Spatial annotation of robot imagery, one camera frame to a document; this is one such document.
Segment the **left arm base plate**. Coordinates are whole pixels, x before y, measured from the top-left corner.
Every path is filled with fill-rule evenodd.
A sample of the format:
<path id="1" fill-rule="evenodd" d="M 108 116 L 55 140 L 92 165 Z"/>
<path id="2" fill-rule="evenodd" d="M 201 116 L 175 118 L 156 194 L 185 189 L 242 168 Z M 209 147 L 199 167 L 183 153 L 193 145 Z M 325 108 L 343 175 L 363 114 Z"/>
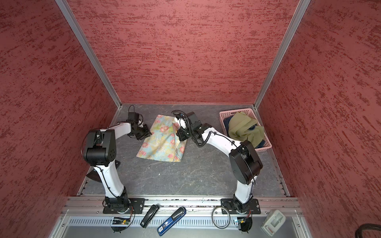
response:
<path id="1" fill-rule="evenodd" d="M 114 208 L 112 205 L 106 205 L 105 201 L 103 201 L 103 214 L 130 214 L 132 209 L 134 208 L 133 212 L 136 214 L 142 214 L 144 209 L 144 198 L 130 198 L 130 208 Z"/>

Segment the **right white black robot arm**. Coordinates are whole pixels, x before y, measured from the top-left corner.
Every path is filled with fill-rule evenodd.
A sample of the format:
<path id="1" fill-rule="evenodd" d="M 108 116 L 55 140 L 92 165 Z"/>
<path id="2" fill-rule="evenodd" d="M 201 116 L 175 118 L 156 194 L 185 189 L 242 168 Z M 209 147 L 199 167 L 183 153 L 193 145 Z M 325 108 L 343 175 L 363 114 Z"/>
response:
<path id="1" fill-rule="evenodd" d="M 175 122 L 180 126 L 177 131 L 180 141 L 191 139 L 198 147 L 209 144 L 229 158 L 232 172 L 237 180 L 232 207 L 241 214 L 248 212 L 254 198 L 253 187 L 263 168 L 263 163 L 253 145 L 248 140 L 243 142 L 233 140 L 209 124 L 197 123 L 191 126 L 184 119 L 175 119 Z"/>

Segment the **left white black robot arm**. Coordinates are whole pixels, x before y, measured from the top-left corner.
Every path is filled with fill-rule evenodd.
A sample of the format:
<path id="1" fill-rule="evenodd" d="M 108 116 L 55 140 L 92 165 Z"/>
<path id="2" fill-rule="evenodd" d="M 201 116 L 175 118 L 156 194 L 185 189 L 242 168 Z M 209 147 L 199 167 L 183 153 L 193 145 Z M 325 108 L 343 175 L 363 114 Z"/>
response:
<path id="1" fill-rule="evenodd" d="M 104 213 L 126 214 L 133 209 L 116 168 L 116 140 L 125 135 L 142 140 L 151 136 L 151 132 L 146 124 L 123 122 L 107 129 L 90 130 L 81 146 L 84 161 L 95 169 L 105 189 Z"/>

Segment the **floral pastel skirt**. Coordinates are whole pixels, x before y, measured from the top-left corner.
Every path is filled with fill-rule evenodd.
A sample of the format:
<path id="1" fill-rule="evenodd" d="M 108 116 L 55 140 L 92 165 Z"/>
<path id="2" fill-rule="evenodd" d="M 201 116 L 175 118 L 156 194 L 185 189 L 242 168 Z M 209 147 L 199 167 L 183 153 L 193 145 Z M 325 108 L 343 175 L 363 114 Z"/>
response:
<path id="1" fill-rule="evenodd" d="M 150 128 L 151 136 L 144 140 L 137 157 L 161 162 L 180 162 L 186 141 L 180 141 L 176 135 L 178 129 L 180 125 L 175 117 L 157 115 Z"/>

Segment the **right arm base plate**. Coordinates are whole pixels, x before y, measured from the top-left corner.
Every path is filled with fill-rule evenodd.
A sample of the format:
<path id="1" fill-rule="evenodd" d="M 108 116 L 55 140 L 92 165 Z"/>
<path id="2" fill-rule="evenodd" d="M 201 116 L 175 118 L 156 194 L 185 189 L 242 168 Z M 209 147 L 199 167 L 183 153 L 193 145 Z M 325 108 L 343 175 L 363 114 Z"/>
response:
<path id="1" fill-rule="evenodd" d="M 221 206 L 227 209 L 230 214 L 248 215 L 249 212 L 254 215 L 261 214 L 259 201 L 254 198 L 244 204 L 235 198 L 223 198 L 221 199 Z"/>

